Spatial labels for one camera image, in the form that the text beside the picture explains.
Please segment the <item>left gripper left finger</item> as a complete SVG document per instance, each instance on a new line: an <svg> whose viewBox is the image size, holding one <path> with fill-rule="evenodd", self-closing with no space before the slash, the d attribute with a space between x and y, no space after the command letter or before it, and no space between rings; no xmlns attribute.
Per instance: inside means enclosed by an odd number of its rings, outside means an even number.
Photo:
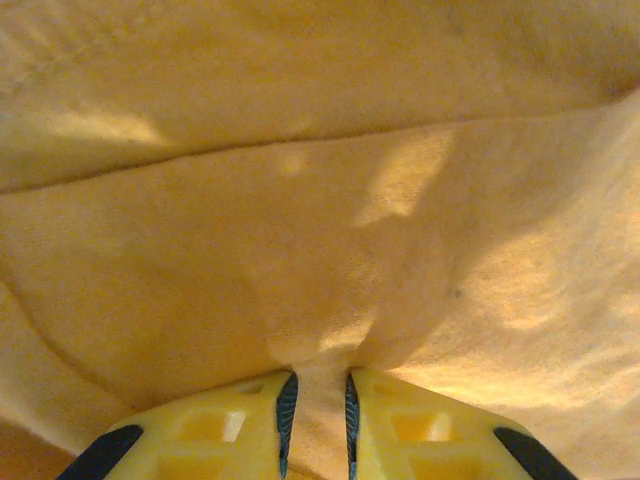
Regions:
<svg viewBox="0 0 640 480"><path fill-rule="evenodd" d="M137 413L113 425L63 479L283 479L298 395L279 371Z"/></svg>

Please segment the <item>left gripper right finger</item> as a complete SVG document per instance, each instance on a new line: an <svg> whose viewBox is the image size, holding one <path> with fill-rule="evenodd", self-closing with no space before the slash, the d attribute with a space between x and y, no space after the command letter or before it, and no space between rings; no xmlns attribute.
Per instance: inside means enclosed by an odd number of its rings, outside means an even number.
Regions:
<svg viewBox="0 0 640 480"><path fill-rule="evenodd" d="M525 427L385 374L353 369L345 420L352 479L572 479Z"/></svg>

